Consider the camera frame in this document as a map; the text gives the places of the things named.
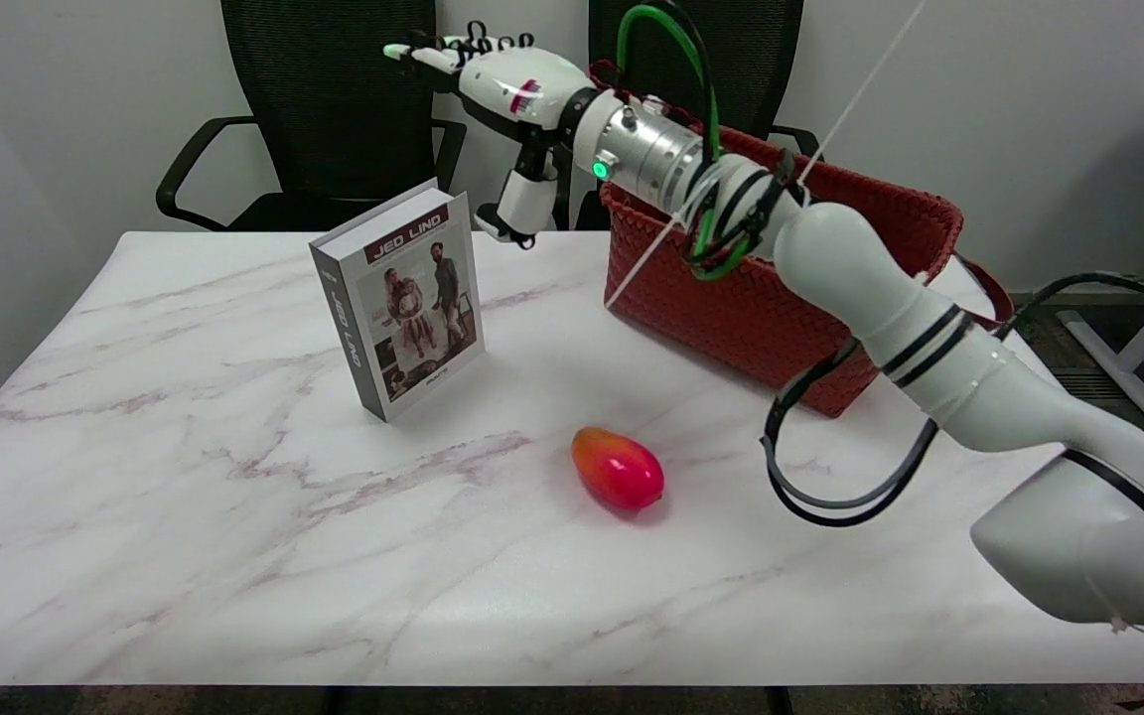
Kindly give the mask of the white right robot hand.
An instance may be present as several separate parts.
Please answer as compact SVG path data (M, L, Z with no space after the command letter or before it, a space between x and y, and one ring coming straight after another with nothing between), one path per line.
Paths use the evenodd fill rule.
M382 54L451 94L482 126L516 142L518 153L500 197L480 204L474 221L498 241L529 249L553 219L561 170L554 154L575 140L598 87L569 59L521 40L490 35L410 38Z

